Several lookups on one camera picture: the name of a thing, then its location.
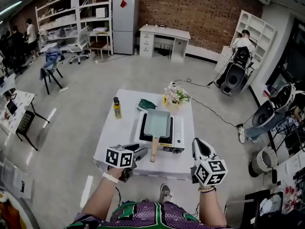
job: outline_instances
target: ceiling light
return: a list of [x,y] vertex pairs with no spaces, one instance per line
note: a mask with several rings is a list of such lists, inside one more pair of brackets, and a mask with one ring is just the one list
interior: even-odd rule
[[19,1],[19,2],[14,3],[13,5],[9,6],[9,7],[6,8],[5,10],[2,10],[2,11],[0,12],[0,15],[2,15],[2,14],[4,14],[5,12],[11,10],[12,8],[15,8],[17,5],[19,5],[19,4],[21,4],[21,3],[22,3],[22,0]]

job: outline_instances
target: hand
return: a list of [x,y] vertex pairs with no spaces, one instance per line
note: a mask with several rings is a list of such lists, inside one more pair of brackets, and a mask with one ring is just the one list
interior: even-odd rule
[[111,167],[109,170],[108,170],[108,174],[113,176],[114,178],[117,178],[119,179],[120,176],[122,175],[122,172],[123,172],[124,168],[114,168],[114,167]]

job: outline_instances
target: gray concrete floor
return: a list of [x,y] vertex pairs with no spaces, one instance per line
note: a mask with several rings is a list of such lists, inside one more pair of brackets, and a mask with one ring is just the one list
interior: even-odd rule
[[[93,176],[90,194],[100,182],[102,174],[92,156],[118,89],[163,94],[164,86],[170,81],[191,78],[195,83],[208,84],[216,76],[214,63],[190,57],[185,58],[184,64],[170,63],[160,55],[151,59],[115,55],[108,62],[99,64],[90,58],[83,59],[80,65],[77,62],[68,64],[66,59],[59,66],[64,78],[55,75],[68,90],[59,94],[58,85],[52,81],[49,83],[51,94],[47,95],[44,82],[39,80],[40,66],[44,62],[41,55],[16,79],[18,90],[37,94],[34,106],[38,113],[47,117],[54,108],[57,109],[46,128],[42,128],[44,121],[37,117],[30,127],[29,137],[39,151],[36,152],[26,140],[21,142],[17,136],[11,135],[2,152],[14,165],[33,177],[33,196],[26,202],[42,229],[63,228],[71,223],[81,210],[80,201],[87,177]],[[238,117],[245,121],[257,109],[249,90],[229,97],[214,84],[208,88],[189,83],[181,85],[199,101],[231,113],[212,107],[234,125],[241,123]],[[262,177],[251,178],[248,163],[253,153],[262,149],[264,140],[256,145],[248,141],[242,145],[236,128],[195,101],[192,101],[192,107],[196,137],[214,146],[229,170],[225,181],[217,187],[222,208],[228,200],[260,190]],[[0,132],[0,138],[4,147],[7,137]],[[158,199],[163,182],[171,188],[173,202],[193,214],[199,202],[198,184],[135,175],[126,184],[119,184],[118,188],[123,201],[141,198],[153,201]],[[118,194],[112,201],[111,210],[117,204]]]

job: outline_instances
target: olive oil bottle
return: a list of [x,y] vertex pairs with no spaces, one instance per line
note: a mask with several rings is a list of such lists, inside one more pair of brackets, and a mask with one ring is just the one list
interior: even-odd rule
[[115,117],[117,119],[120,119],[120,118],[122,118],[122,114],[121,114],[121,105],[120,105],[119,98],[114,97],[113,101],[114,101],[113,108],[114,108]]

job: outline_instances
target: jeans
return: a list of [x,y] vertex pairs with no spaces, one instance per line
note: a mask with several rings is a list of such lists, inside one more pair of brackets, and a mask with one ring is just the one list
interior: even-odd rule
[[[219,79],[216,81],[216,83],[217,83],[219,86],[221,86],[222,83],[225,82],[225,79],[226,79],[226,77],[227,77],[227,74],[228,74],[228,71],[229,71],[231,65],[232,65],[232,63],[229,63],[229,64],[228,64],[228,66],[227,66],[227,68],[225,69],[224,73],[223,73],[223,74],[219,77]],[[229,93],[230,90],[231,90],[231,89],[230,89],[229,87],[227,87],[227,86],[224,88],[224,91],[227,92],[227,93]]]
[[284,114],[282,113],[275,113],[275,116],[269,121],[267,124],[265,124],[262,127],[250,127],[244,130],[244,136],[250,137],[252,140],[256,140],[261,134],[266,133],[273,128],[275,128],[280,121],[284,118]]

